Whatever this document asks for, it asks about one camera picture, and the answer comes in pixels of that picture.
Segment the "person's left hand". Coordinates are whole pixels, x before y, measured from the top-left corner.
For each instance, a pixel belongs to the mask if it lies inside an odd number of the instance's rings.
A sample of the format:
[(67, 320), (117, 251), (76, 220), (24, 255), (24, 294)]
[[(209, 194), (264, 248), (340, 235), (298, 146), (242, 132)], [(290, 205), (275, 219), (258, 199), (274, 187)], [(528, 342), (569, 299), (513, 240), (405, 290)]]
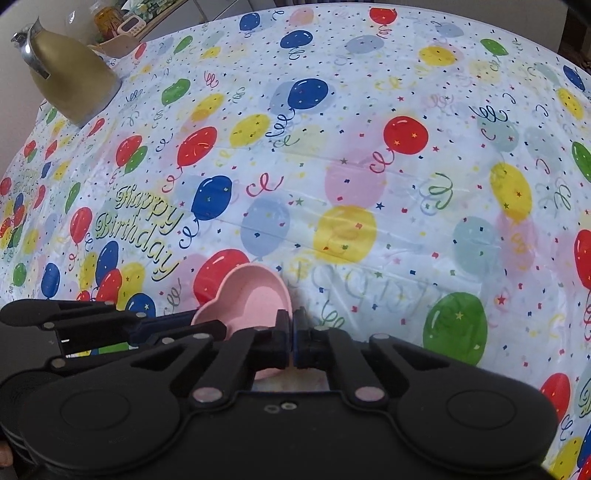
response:
[(9, 445), (6, 442), (0, 442), (0, 467), (11, 467), (13, 464), (13, 455)]

